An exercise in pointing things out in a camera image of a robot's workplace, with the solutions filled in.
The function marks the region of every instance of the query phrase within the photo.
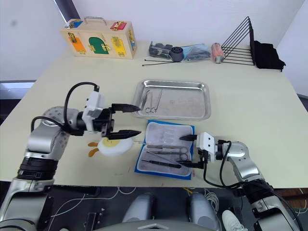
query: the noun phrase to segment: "green door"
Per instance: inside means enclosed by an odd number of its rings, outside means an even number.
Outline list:
[[[106,49],[105,43],[100,38],[89,38],[89,44],[92,48],[91,50],[93,50],[95,54],[109,54],[108,50]]]

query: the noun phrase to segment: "scissors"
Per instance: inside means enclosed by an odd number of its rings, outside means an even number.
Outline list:
[[[160,90],[160,93],[159,93],[159,96],[158,96],[158,100],[157,100],[157,104],[156,104],[156,108],[155,108],[155,107],[153,107],[153,105],[152,105],[152,103],[153,103],[153,93],[147,91],[146,97],[147,97],[148,94],[151,94],[151,98],[150,98],[150,107],[147,107],[147,108],[145,109],[145,112],[146,112],[146,113],[155,113],[155,112],[157,112],[158,105],[159,105],[159,102],[160,102],[160,98],[162,97],[162,93],[163,93],[163,90]]]

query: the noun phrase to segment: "white sneaker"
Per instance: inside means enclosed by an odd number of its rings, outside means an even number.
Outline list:
[[[230,210],[222,213],[222,222],[226,231],[248,231]]]

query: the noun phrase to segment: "metal handle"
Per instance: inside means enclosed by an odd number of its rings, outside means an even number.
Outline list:
[[[85,23],[86,24],[88,24],[88,21],[87,21],[87,19],[101,19],[101,20],[103,20],[104,21],[104,23],[105,23],[105,25],[107,25],[107,22],[106,22],[106,20],[104,19],[104,18],[101,18],[101,17],[90,17],[90,16],[85,16]]]

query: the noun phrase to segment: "stainless steel tray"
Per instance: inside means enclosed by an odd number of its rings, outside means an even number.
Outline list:
[[[141,108],[134,112],[138,118],[205,120],[211,115],[204,83],[144,80],[138,84],[132,104]]]

